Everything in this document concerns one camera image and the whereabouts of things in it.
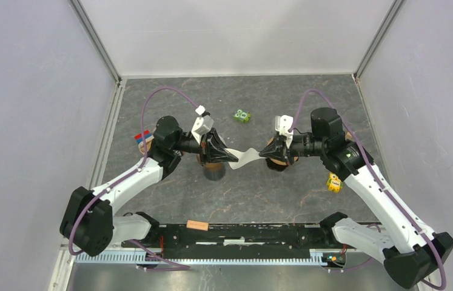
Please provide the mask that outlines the brown glass dripper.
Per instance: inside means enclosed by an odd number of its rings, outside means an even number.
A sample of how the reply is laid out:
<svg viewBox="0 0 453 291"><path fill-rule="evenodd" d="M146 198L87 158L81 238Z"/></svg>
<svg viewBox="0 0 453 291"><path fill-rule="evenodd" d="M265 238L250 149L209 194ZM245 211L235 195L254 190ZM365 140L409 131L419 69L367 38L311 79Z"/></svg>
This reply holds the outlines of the brown glass dripper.
<svg viewBox="0 0 453 291"><path fill-rule="evenodd" d="M283 172L289 167L287 164L279 164L277 162L274 162L271 159L266 160L266 165L270 170L273 170L276 172Z"/></svg>

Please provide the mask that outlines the coffee filter box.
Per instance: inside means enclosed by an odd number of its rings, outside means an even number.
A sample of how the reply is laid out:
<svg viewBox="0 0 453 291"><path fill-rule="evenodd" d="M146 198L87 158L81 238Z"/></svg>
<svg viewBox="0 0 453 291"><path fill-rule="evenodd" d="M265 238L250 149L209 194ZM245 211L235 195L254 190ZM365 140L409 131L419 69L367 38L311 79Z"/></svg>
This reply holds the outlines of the coffee filter box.
<svg viewBox="0 0 453 291"><path fill-rule="evenodd" d="M142 155L144 155L146 151L149 151L152 146L153 136L151 134L146 135L145 137L141 136L136 141L138 143L139 151L141 152Z"/></svg>

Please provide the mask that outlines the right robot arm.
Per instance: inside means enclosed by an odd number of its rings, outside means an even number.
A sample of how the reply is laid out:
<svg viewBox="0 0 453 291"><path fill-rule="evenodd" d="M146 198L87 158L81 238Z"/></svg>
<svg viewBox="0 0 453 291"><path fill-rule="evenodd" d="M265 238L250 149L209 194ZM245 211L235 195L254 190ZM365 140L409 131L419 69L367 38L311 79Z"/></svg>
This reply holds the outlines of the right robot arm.
<svg viewBox="0 0 453 291"><path fill-rule="evenodd" d="M312 130L295 131L293 117L275 118L275 136L261 151L263 158L287 165L297 157L317 156L331 173L353 190L384 227L378 232L337 212L320 223L319 238L326 247L345 244L380 262L388 275L409 289L439 272L438 290L446 287L444 263L453 249L453 237L423 222L386 181L357 138L346 138L348 127L337 111L322 107L310 114Z"/></svg>

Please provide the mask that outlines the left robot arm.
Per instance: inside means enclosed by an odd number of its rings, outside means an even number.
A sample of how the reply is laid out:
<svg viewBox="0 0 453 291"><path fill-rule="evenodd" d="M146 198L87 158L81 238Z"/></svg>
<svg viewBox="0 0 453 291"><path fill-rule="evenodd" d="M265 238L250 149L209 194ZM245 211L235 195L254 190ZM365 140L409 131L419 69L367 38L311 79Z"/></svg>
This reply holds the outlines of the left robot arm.
<svg viewBox="0 0 453 291"><path fill-rule="evenodd" d="M191 132L184 132L172 116L160 118L151 145L134 166L116 178L92 189L78 187L70 196L60 225L72 255L99 255L111 244L137 239L152 247L159 230L147 215L116 217L116 212L144 189L167 178L185 153L196 154L200 162L238 162L239 153L223 142L209 116L198 117Z"/></svg>

